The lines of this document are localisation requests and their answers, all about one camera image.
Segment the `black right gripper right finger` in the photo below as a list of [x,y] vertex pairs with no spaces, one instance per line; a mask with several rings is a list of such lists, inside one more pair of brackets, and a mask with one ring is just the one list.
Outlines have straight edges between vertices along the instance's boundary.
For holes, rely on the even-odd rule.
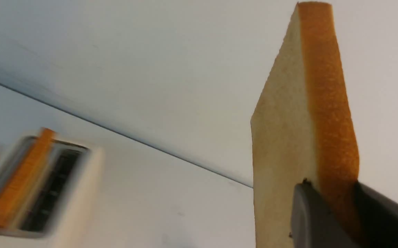
[[398,248],[398,203],[356,182],[354,204],[366,248]]

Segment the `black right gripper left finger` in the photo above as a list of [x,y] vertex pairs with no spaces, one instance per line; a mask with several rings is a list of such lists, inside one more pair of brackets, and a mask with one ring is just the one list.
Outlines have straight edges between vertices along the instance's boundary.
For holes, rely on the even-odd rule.
[[358,248],[308,183],[294,187],[290,237],[295,248]]

